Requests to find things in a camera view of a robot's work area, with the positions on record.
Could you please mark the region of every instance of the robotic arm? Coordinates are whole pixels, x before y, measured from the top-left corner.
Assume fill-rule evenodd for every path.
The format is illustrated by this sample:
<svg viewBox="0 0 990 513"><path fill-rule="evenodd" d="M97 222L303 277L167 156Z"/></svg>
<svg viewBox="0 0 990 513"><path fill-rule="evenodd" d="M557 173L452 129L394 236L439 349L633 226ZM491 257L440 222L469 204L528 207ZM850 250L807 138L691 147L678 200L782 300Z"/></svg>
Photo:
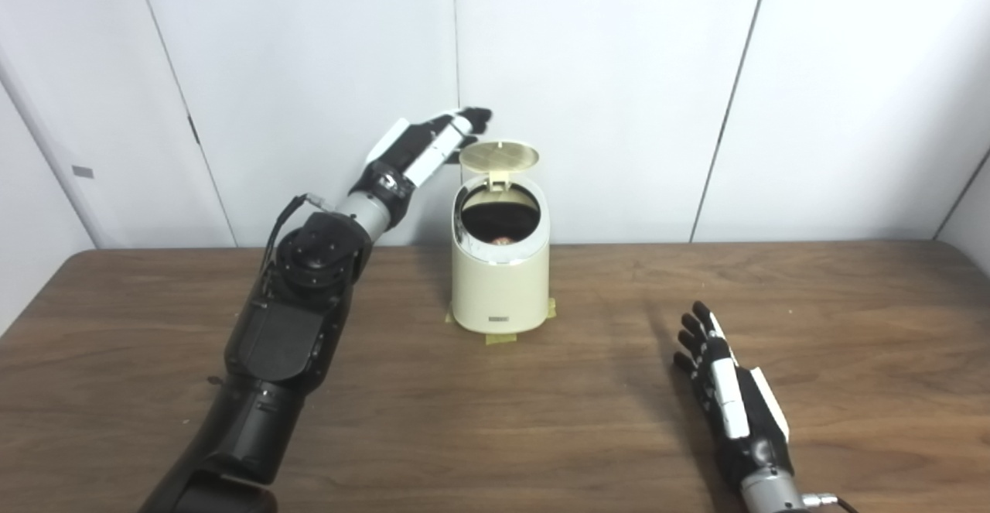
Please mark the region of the robotic arm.
<svg viewBox="0 0 990 513"><path fill-rule="evenodd" d="M742 495L749 513L807 513L835 504L856 513L834 494L802 494L787 450L789 429L759 368L739 366L715 314L695 302L681 318L674 364L691 379L715 438L715 462L725 482Z"/></svg>
<svg viewBox="0 0 990 513"><path fill-rule="evenodd" d="M402 221L411 195L473 135L491 111L461 108L423 124L399 121L368 156L336 212L311 214L275 245L307 200L297 196L268 239L261 271L230 334L227 377L198 434L139 513L275 513L275 480L306 396L333 359L351 291L372 245Z"/></svg>

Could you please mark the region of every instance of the wooden table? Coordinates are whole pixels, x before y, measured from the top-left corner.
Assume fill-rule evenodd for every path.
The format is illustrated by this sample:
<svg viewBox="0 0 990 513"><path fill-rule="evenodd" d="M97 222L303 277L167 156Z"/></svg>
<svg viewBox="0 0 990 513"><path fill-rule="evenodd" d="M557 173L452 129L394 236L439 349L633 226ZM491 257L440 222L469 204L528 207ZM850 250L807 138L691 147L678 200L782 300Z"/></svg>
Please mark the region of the wooden table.
<svg viewBox="0 0 990 513"><path fill-rule="evenodd" d="M259 252L73 257L0 339L0 509L134 511L195 433ZM560 246L558 318L443 323L446 248L381 248L278 481L286 512L741 511L671 369L718 313L802 491L990 508L990 282L936 242Z"/></svg>

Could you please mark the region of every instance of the white wall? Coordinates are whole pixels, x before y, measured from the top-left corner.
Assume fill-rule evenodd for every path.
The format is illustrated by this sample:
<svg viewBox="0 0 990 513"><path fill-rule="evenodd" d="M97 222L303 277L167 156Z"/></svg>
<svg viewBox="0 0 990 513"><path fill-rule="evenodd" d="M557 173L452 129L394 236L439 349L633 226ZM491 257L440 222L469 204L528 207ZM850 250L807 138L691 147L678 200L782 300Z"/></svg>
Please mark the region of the white wall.
<svg viewBox="0 0 990 513"><path fill-rule="evenodd" d="M93 242L0 87L0 333L65 259Z"/></svg>
<svg viewBox="0 0 990 513"><path fill-rule="evenodd" d="M151 2L240 245L297 193L343 198L397 118L457 105L453 0ZM383 241L442 224L456 181L432 179Z"/></svg>
<svg viewBox="0 0 990 513"><path fill-rule="evenodd" d="M696 241L931 238L990 145L990 0L763 0Z"/></svg>
<svg viewBox="0 0 990 513"><path fill-rule="evenodd" d="M145 0L0 0L0 79L97 245L233 244Z"/></svg>
<svg viewBox="0 0 990 513"><path fill-rule="evenodd" d="M938 235L990 275L990 167L983 166Z"/></svg>
<svg viewBox="0 0 990 513"><path fill-rule="evenodd" d="M541 150L556 242L687 241L754 2L151 0L202 147L145 0L0 0L0 80L104 248L261 245L396 118L458 104ZM933 237L990 144L986 23L763 0L696 241ZM446 239L457 184L385 241Z"/></svg>
<svg viewBox="0 0 990 513"><path fill-rule="evenodd" d="M340 198L396 118L459 103L541 150L555 241L687 241L756 0L151 1L237 240L261 245L294 193ZM457 184L384 241L445 241Z"/></svg>
<svg viewBox="0 0 990 513"><path fill-rule="evenodd" d="M541 151L555 242L688 241L756 0L457 0L460 97Z"/></svg>

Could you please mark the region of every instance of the black cable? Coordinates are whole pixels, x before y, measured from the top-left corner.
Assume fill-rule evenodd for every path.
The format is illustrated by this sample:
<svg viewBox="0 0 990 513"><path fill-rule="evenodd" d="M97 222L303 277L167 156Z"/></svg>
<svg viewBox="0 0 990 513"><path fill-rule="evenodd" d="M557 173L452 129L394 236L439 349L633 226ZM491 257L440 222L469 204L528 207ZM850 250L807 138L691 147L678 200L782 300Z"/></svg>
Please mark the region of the black cable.
<svg viewBox="0 0 990 513"><path fill-rule="evenodd" d="M835 505L838 505L842 509L845 509L846 511L848 511L848 513L859 513L859 511L856 511L856 508L849 505L849 502L845 501L845 499L836 498Z"/></svg>
<svg viewBox="0 0 990 513"><path fill-rule="evenodd" d="M278 238L278 232L282 230L282 225L292 217L292 214L296 213L296 210L303 207L304 203L306 203L306 195L301 193L301 195L290 200L289 205L285 206L282 213L278 214L278 219L275 220L275 226L271 228L271 234L268 236L268 244L265 245L265 255L261 257L261 268L259 271L263 272L265 266L268 265L268 260L271 259L271 253L275 250L275 241Z"/></svg>

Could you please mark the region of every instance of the round lid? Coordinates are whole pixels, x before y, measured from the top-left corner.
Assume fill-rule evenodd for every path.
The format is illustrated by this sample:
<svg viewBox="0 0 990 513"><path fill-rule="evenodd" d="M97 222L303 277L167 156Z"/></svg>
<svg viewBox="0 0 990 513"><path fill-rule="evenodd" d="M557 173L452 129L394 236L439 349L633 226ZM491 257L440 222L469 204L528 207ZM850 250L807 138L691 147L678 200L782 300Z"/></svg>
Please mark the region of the round lid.
<svg viewBox="0 0 990 513"><path fill-rule="evenodd" d="M523 142L478 142L460 150L460 164L476 173L517 173L538 160L540 153Z"/></svg>

